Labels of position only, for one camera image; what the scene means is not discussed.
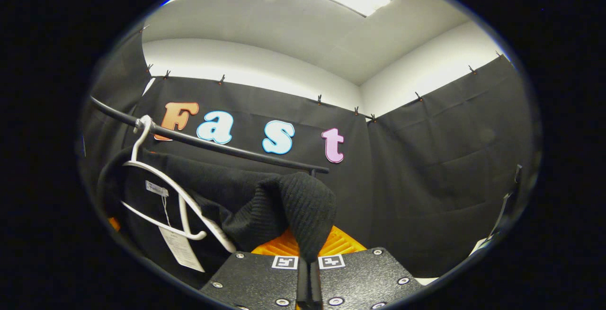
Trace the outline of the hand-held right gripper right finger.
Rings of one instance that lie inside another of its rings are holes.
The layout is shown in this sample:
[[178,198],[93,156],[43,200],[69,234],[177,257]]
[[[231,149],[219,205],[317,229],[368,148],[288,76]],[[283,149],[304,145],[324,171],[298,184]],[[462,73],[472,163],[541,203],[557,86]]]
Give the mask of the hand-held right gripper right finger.
[[387,249],[366,249],[335,226],[310,273],[312,310],[374,310],[424,288]]

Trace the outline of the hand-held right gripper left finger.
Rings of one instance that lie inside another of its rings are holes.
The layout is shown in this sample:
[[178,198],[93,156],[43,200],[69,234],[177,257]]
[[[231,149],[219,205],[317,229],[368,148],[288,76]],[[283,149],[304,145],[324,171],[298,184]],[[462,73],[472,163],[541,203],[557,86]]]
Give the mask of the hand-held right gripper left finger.
[[229,308],[300,310],[311,301],[310,267],[286,230],[252,252],[233,253],[200,291]]

